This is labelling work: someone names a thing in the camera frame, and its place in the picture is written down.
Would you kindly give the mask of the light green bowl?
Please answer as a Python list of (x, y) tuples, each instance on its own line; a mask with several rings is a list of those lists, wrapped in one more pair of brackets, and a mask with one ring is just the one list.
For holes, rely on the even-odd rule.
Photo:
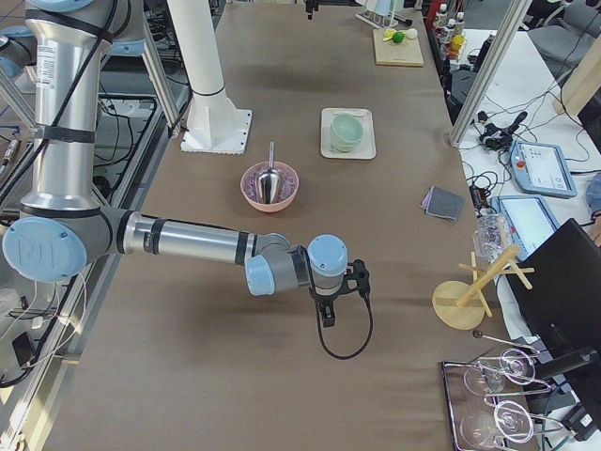
[(330, 135), (335, 135), (349, 142), (361, 142), (363, 127), (355, 116), (339, 114), (334, 116), (331, 121)]

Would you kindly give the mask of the wooden cutting board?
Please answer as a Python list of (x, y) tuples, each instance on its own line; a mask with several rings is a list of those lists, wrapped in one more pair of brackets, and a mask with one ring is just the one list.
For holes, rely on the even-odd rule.
[(383, 41), (384, 30), (374, 29), (372, 31), (377, 65), (397, 67), (422, 67), (424, 65), (418, 37), (416, 39), (405, 37), (401, 43), (394, 43), (392, 40)]

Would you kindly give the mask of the green lime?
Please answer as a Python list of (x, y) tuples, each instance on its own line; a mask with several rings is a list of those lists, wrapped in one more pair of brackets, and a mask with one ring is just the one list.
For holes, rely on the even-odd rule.
[(406, 35), (404, 32), (397, 31), (392, 36), (392, 41), (394, 43), (401, 43), (405, 39)]

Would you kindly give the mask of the wooden cup tree stand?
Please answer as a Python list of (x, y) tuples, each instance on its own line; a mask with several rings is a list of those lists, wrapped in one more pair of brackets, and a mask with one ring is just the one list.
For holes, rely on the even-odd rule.
[(500, 275), (515, 275), (524, 288), (532, 289), (527, 275), (534, 269), (517, 266), (519, 251), (520, 247), (513, 242), (495, 260), (488, 262), (476, 256), (473, 250), (470, 264), (460, 266), (471, 272), (472, 282), (446, 281), (433, 291), (432, 305), (439, 319), (452, 328), (466, 331), (478, 326), (484, 318), (490, 318), (492, 311), (483, 289)]

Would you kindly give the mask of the pink bowl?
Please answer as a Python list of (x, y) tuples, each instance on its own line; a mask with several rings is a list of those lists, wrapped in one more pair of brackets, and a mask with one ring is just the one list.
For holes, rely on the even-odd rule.
[(256, 163), (249, 167), (240, 180), (240, 190), (246, 201), (256, 210), (273, 213), (284, 210), (295, 199), (300, 179), (294, 168), (286, 163), (275, 162), (274, 171), (279, 173), (277, 180), (263, 181), (261, 174), (267, 171), (268, 162)]

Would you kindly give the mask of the cream plastic tray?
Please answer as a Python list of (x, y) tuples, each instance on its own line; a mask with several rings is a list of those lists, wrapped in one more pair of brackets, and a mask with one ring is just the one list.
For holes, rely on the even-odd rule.
[(320, 130), (325, 158), (372, 160), (377, 155), (373, 116), (367, 109), (324, 108)]

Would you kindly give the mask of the metal scoop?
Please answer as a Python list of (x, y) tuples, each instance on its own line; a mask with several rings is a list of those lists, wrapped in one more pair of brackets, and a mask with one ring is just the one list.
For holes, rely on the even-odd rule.
[(282, 188), (282, 174), (275, 167), (275, 143), (270, 141), (268, 165), (256, 177), (258, 199), (263, 204), (273, 204), (277, 201)]

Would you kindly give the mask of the upper wine glass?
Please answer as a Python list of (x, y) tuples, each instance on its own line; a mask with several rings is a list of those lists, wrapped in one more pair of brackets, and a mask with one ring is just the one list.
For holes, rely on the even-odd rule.
[(513, 385), (526, 386), (533, 382), (534, 362), (524, 351), (510, 348), (499, 356), (483, 356), (468, 365), (464, 374), (466, 388), (477, 396), (504, 393)]

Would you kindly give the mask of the wine glass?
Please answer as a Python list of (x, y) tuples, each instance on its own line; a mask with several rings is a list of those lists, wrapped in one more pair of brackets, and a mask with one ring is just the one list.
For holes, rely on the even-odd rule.
[(533, 382), (534, 362), (524, 351), (510, 348), (499, 356), (483, 356), (468, 365), (464, 374), (466, 388), (477, 396), (504, 393), (513, 385), (526, 386)]
[(459, 431), (475, 450), (515, 450), (532, 438), (533, 422), (521, 405), (504, 400), (487, 411), (465, 415)]

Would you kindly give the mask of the lower teach pendant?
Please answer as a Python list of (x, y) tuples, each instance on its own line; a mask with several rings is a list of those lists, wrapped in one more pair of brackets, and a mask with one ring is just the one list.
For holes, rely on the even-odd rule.
[(520, 247), (519, 261), (525, 260), (559, 228), (548, 203), (539, 194), (493, 196), (489, 204), (508, 222), (513, 242)]

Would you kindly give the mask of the teach pendant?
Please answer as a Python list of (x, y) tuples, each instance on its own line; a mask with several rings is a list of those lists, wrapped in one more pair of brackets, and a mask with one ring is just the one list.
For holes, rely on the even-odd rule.
[(539, 194), (493, 196), (489, 204), (508, 222), (513, 242), (520, 247), (519, 261), (525, 260), (559, 228), (548, 203)]
[(578, 194), (562, 149), (557, 145), (516, 140), (509, 161), (514, 179), (524, 193), (559, 198)]

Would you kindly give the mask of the black monitor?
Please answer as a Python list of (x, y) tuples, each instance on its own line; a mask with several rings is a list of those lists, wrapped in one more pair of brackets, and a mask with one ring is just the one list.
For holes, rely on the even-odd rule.
[(600, 247), (575, 220), (561, 225), (520, 265), (533, 268), (525, 288), (507, 281), (528, 329), (554, 357), (600, 350)]

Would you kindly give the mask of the lower wine glass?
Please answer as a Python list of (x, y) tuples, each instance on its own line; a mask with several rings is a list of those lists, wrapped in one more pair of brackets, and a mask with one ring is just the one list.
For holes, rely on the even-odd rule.
[(487, 411), (465, 415), (459, 431), (475, 450), (515, 450), (532, 438), (533, 422), (521, 405), (504, 400)]

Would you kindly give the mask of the upper teach pendant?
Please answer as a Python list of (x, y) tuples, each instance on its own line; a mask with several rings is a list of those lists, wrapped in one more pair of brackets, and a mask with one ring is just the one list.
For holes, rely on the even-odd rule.
[(509, 161), (514, 179), (524, 193), (559, 198), (578, 194), (562, 149), (557, 145), (516, 140)]

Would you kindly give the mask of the aluminium frame post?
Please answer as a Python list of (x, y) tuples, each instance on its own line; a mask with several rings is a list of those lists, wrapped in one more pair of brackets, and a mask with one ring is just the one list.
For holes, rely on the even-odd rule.
[(496, 37), (485, 56), (485, 60), (477, 72), (470, 92), (457, 116), (455, 124), (447, 135), (450, 146), (458, 148), (473, 120), (476, 111), (493, 81), (493, 78), (513, 41), (517, 29), (523, 22), (532, 0), (513, 0), (497, 30)]

